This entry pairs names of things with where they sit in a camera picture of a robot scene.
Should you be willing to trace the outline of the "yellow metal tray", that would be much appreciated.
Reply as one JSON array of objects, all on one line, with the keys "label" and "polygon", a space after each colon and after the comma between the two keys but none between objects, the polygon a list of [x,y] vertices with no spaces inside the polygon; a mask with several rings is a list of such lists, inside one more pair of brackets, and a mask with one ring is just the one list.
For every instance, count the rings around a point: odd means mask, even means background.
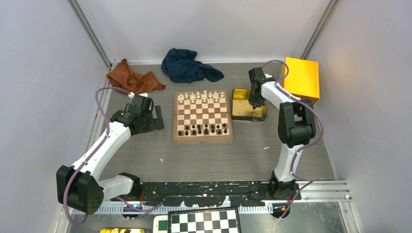
[{"label": "yellow metal tray", "polygon": [[233,121],[264,122],[267,117],[266,106],[253,108],[249,104],[250,89],[232,90],[231,118]]}]

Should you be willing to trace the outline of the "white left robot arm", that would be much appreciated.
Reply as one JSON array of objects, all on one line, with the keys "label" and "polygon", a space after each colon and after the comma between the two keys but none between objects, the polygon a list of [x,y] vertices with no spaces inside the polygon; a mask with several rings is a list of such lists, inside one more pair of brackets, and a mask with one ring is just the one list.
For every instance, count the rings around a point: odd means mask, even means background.
[{"label": "white left robot arm", "polygon": [[161,107],[146,93],[130,94],[131,103],[116,111],[95,144],[71,166],[56,173],[58,202],[87,215],[116,197],[137,200],[142,193],[140,178],[123,172],[100,180],[101,173],[116,151],[133,135],[164,129]]}]

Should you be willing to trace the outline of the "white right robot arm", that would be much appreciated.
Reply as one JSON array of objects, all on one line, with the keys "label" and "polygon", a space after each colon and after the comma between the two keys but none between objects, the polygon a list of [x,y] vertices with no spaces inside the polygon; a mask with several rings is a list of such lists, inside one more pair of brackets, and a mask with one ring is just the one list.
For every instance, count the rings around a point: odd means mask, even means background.
[{"label": "white right robot arm", "polygon": [[302,100],[286,91],[260,67],[249,70],[248,75],[251,83],[249,104],[256,108],[269,101],[279,111],[277,133],[282,147],[269,190],[273,198],[280,200],[294,189],[294,170],[302,150],[316,135],[313,105],[311,100]]}]

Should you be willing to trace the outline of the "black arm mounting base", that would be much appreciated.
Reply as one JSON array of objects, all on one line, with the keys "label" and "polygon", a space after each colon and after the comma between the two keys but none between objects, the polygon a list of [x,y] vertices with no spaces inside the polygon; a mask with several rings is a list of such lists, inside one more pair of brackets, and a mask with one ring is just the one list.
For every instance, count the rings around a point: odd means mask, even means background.
[{"label": "black arm mounting base", "polygon": [[149,206],[220,207],[228,201],[231,207],[254,207],[264,206],[266,201],[290,201],[299,189],[296,182],[293,185],[277,187],[272,181],[142,182],[137,192],[121,198]]}]

